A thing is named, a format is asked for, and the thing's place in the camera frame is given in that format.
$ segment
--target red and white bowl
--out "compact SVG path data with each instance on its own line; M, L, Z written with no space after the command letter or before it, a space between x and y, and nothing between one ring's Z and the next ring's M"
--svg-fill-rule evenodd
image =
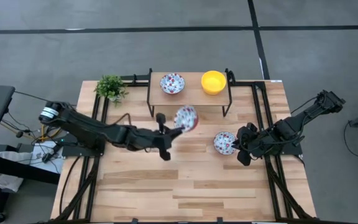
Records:
M173 119L175 128L183 127L183 132L193 130L198 124L197 111L192 106L181 107Z
M185 87L185 79L176 73L164 75L160 81L162 91L168 94L177 94Z
M232 147L232 143L236 140L236 137L227 131L218 133L214 138L215 149L224 155L233 154L236 149Z

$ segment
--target wooden plank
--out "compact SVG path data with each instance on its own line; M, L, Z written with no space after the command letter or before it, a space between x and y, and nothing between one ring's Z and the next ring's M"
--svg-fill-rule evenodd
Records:
M290 116L283 83L265 83L273 121ZM95 85L96 82L84 82L78 101L78 111L88 116L92 112ZM130 113L133 125L157 129L145 104L147 88L128 87L127 90L129 95L122 105L109 105L108 123ZM199 124L173 142L169 150L171 161L161 160L156 149L150 153L129 152L107 144L100 161L91 221L129 222L135 217L141 222L211 222L219 216L226 221L273 221L264 161L252 161L250 166L244 167L237 161L237 153L224 156L213 147L213 138L220 131L236 134L247 122L258 126L250 88L233 87L232 95L233 104L225 118L220 107L196 106ZM177 108L179 106L158 106L155 109L167 116L166 125L172 127ZM262 107L264 125L267 125L264 111ZM60 193L73 160L67 159L63 165L51 218L58 215ZM81 160L69 178L63 206L68 205L77 191ZM290 192L306 212L315 215L302 163L293 156L282 156L282 161ZM278 196L285 216L279 190ZM86 199L87 196L82 201L82 217Z
M201 86L203 72L176 72L185 79L185 88L174 95L161 90L160 80L171 72L153 72L150 81L150 104L154 106L167 105L204 105L226 106L229 104L227 85L217 95L209 95Z

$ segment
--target gray floor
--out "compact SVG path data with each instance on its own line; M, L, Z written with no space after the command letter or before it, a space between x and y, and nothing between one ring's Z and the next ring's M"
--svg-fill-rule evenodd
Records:
M260 26L358 25L358 1L254 0ZM247 1L0 0L0 29L250 26ZM261 32L271 79L283 80L290 108L332 90L347 103L305 128L303 150L313 202L325 220L358 222L358 158L343 128L358 116L358 30ZM155 71L229 67L261 79L252 31L0 35L0 84L75 103L83 80ZM14 95L11 112L31 128L44 103ZM358 153L358 129L349 129ZM0 143L25 142L0 128ZM10 197L6 223L47 220L55 186L27 181Z

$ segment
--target white cloth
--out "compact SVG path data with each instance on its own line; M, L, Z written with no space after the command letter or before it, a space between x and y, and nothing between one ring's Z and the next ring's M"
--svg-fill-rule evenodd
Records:
M59 151L57 151L56 154L47 163L42 162L42 157L45 155L45 153L52 153L53 147L55 145L56 144L53 141L35 143L34 150L32 151L31 166L58 174L61 173L63 167L63 148L60 148Z
M32 153L29 152L12 152L4 151L0 152L0 157L4 159L9 159L10 161L20 162L21 164L30 164ZM20 185L23 182L23 178L15 177L6 174L0 174L0 188L1 189L10 189L14 192L19 190Z

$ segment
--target potted plant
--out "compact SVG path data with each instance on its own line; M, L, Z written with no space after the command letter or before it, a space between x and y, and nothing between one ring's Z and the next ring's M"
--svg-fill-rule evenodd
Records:
M109 98L115 106L121 103L128 92L121 77L115 75L104 75L94 90L98 95Z

